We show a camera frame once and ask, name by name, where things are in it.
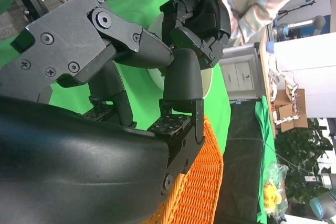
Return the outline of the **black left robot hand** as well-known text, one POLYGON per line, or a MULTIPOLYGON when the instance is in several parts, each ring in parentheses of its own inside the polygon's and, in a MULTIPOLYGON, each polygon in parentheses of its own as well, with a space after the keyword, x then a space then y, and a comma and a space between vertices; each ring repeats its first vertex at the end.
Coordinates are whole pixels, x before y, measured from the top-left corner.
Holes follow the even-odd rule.
POLYGON ((229 13, 221 0, 169 0, 160 11, 167 46, 193 50, 202 70, 218 63, 231 35, 229 13))

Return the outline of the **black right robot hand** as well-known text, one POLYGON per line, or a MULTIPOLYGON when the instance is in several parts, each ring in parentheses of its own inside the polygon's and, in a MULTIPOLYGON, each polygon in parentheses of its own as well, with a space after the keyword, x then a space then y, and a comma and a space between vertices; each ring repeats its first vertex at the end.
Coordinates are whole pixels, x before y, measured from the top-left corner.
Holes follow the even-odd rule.
POLYGON ((1 223, 138 223, 201 150, 200 64, 105 0, 70 0, 1 67, 1 223), (138 130, 116 63, 166 68, 160 117, 138 130))

